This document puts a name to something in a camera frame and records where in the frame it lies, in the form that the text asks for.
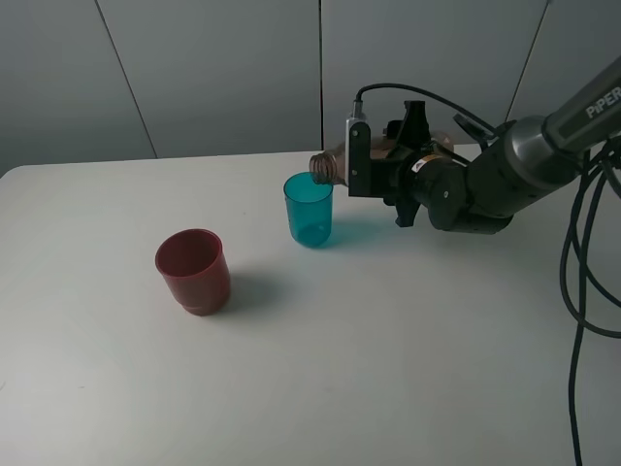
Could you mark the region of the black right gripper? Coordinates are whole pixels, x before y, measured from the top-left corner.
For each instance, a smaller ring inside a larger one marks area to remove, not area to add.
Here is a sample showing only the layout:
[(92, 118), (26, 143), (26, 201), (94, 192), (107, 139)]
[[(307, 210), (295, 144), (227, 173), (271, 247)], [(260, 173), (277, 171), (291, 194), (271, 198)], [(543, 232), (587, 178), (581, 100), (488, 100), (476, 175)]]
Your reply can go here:
[(426, 117), (425, 102), (404, 102), (405, 115), (386, 126), (387, 140), (371, 141), (371, 197), (381, 198), (394, 207), (395, 223), (400, 228), (412, 227), (420, 208), (413, 194), (413, 165), (433, 153), (433, 143)]

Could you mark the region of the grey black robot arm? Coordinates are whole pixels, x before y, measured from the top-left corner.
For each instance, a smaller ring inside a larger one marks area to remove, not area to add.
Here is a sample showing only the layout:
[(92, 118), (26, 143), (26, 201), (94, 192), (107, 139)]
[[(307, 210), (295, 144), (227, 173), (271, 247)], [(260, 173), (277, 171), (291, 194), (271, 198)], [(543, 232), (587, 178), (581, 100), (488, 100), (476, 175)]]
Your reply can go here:
[(441, 231), (494, 234), (513, 216), (572, 182), (586, 151), (620, 130), (620, 63), (614, 61), (549, 116), (529, 116), (501, 129), (496, 141), (465, 163), (433, 142), (422, 101), (406, 113), (387, 157), (371, 163), (371, 193), (409, 227), (425, 207)]

